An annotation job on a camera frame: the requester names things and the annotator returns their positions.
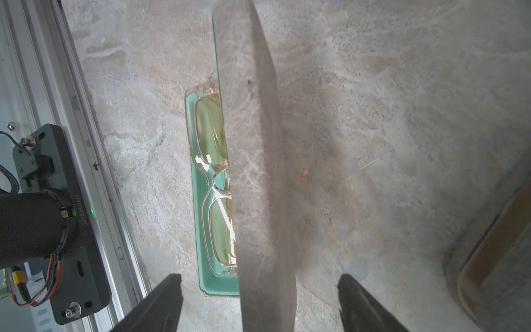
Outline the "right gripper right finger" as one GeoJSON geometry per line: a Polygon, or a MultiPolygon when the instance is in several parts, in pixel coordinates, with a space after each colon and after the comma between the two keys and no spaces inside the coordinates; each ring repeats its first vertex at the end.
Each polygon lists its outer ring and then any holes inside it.
{"type": "Polygon", "coordinates": [[[351,275],[341,275],[337,290],[344,331],[409,331],[351,275]]]}

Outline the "mint case yellow glasses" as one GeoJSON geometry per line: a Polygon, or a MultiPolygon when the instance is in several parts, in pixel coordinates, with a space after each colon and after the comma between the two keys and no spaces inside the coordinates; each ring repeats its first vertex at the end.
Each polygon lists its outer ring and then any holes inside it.
{"type": "Polygon", "coordinates": [[[217,77],[187,90],[199,285],[237,296],[244,331],[297,310],[277,74],[252,1],[212,9],[217,77]]]}

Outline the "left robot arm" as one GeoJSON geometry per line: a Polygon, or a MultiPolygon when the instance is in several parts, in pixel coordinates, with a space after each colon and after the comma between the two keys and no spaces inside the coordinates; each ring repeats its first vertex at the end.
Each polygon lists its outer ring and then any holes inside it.
{"type": "Polygon", "coordinates": [[[1,268],[61,255],[76,237],[77,218],[65,192],[1,195],[1,268]]]}

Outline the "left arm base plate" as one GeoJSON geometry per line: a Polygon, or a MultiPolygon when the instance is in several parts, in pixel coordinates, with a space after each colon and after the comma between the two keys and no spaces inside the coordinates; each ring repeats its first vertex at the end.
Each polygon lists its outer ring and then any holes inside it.
{"type": "Polygon", "coordinates": [[[1,267],[43,259],[48,282],[32,303],[66,325],[105,308],[111,291],[62,128],[46,124],[29,140],[32,150],[12,151],[21,191],[1,196],[1,267]]]}

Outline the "beige case with glasses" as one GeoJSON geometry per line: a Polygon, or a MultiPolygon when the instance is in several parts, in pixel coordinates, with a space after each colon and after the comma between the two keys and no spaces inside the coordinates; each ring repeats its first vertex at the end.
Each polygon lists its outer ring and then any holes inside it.
{"type": "Polygon", "coordinates": [[[447,289],[482,331],[530,330],[530,152],[497,183],[443,263],[447,289]]]}

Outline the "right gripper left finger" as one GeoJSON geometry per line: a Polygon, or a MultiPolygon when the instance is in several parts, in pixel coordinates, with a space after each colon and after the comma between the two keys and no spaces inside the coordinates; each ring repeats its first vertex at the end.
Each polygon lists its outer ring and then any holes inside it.
{"type": "Polygon", "coordinates": [[[180,274],[169,274],[112,332],[176,332],[183,307],[180,274]]]}

